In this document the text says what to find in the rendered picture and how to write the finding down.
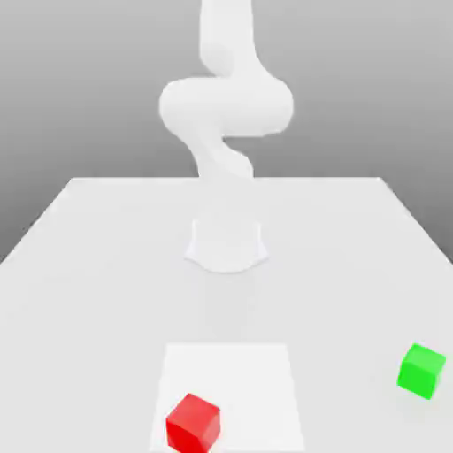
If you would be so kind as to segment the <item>small red cube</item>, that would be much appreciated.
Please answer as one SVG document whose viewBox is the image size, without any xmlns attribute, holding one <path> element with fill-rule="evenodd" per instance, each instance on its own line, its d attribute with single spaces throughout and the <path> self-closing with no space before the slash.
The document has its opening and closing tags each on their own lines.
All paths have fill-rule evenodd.
<svg viewBox="0 0 453 453">
<path fill-rule="evenodd" d="M 209 453 L 220 434 L 220 408 L 187 393 L 166 417 L 165 432 L 179 453 Z"/>
</svg>

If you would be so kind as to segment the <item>small green cube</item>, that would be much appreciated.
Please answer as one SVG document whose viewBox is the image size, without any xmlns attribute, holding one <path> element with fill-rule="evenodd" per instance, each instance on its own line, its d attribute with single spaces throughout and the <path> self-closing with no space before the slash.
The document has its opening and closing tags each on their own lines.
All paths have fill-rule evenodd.
<svg viewBox="0 0 453 453">
<path fill-rule="evenodd" d="M 446 357 L 414 342 L 399 368 L 397 385 L 426 400 L 431 400 L 438 387 Z"/>
</svg>

